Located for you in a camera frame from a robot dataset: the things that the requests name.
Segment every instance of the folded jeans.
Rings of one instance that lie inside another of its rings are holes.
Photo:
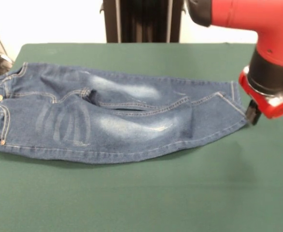
[[[0,151],[34,159],[136,162],[246,124],[234,81],[27,62],[0,76]]]

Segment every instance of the jeans seam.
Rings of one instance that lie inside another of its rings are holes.
[[[46,92],[25,92],[25,93],[14,93],[13,97],[24,97],[24,96],[29,96],[29,95],[40,95],[40,96],[45,96],[45,97],[50,97],[52,99],[52,102],[56,101],[55,95],[51,93],[46,93]]]
[[[221,93],[218,93],[218,95],[225,100],[228,104],[230,104],[235,110],[237,110],[242,116],[245,116],[245,113],[241,111],[236,105],[234,105],[229,99],[224,97]]]
[[[126,103],[104,103],[99,101],[99,105],[102,106],[137,106],[137,107],[143,107],[143,108],[150,108],[150,109],[157,109],[160,108],[161,106],[152,106],[152,105],[147,105],[147,104],[141,104],[141,103],[135,103],[135,102],[126,102]]]
[[[69,93],[67,93],[66,95],[64,95],[63,98],[61,98],[60,100],[54,100],[53,103],[62,103],[64,102],[70,95],[73,95],[73,94],[80,94],[80,95],[84,95],[84,92],[86,92],[87,89],[78,89],[78,90],[73,90]]]
[[[156,150],[160,150],[160,149],[164,149],[168,146],[171,146],[171,145],[174,145],[174,144],[178,144],[178,143],[196,143],[196,142],[200,142],[202,140],[205,140],[205,139],[209,139],[211,137],[214,137],[220,133],[223,133],[225,131],[228,131],[230,130],[231,128],[237,126],[238,124],[244,122],[244,119],[234,123],[233,125],[227,127],[227,128],[224,128],[222,130],[219,130],[211,135],[207,135],[203,138],[200,138],[200,139],[196,139],[196,140],[179,140],[179,141],[175,141],[173,143],[170,143],[170,144],[167,144],[167,145],[164,145],[164,146],[160,146],[160,147],[157,147],[157,148],[154,148],[154,149],[151,149],[151,150],[148,150],[146,152],[153,152],[153,151],[156,151]],[[61,148],[44,148],[44,147],[28,147],[28,146],[19,146],[19,145],[8,145],[8,144],[5,144],[4,146],[8,146],[8,147],[15,147],[15,148],[24,148],[24,149],[34,149],[34,150],[54,150],[54,151],[69,151],[69,152],[76,152],[76,153],[99,153],[99,154],[107,154],[107,155],[138,155],[138,154],[143,154],[144,152],[135,152],[135,153],[112,153],[112,152],[101,152],[101,151],[76,151],[76,150],[69,150],[69,149],[61,149]]]
[[[4,111],[4,125],[3,125],[3,129],[1,133],[1,139],[6,141],[7,133],[9,131],[9,127],[11,123],[11,114],[10,114],[9,109],[6,106],[0,105],[0,108],[2,108]]]
[[[164,112],[167,112],[169,110],[172,110],[172,109],[176,108],[177,106],[188,102],[189,100],[190,99],[188,97],[184,97],[184,98],[176,101],[175,103],[173,103],[173,104],[171,104],[167,107],[164,107],[164,108],[161,108],[161,109],[158,109],[158,110],[154,110],[154,111],[148,111],[148,112],[142,112],[142,113],[114,112],[114,114],[120,115],[120,116],[151,116],[151,115],[156,115],[156,114],[159,114],[159,113],[164,113]]]
[[[235,100],[234,81],[231,81],[230,86],[231,86],[231,91],[232,91],[232,99],[233,99],[233,101],[234,101],[234,100]]]
[[[27,69],[28,69],[28,63],[27,63],[27,62],[24,62],[19,73],[14,73],[14,74],[11,74],[11,75],[5,77],[5,78],[2,80],[2,82],[5,82],[5,81],[7,81],[7,80],[10,80],[10,79],[13,78],[13,77],[23,77],[23,76],[26,74]]]

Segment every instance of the white wall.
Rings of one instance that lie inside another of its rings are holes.
[[[15,59],[28,43],[105,43],[102,0],[0,0],[0,38]],[[255,43],[256,33],[205,28],[182,14],[181,43]]]

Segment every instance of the black cylinder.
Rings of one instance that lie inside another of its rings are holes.
[[[255,49],[248,73],[249,84],[257,91],[276,95],[283,92],[283,66],[265,60]]]

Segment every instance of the green table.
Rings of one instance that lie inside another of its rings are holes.
[[[253,45],[27,44],[22,62],[237,80]],[[246,106],[249,98],[243,95]],[[0,153],[0,232],[283,232],[283,117],[139,163]]]

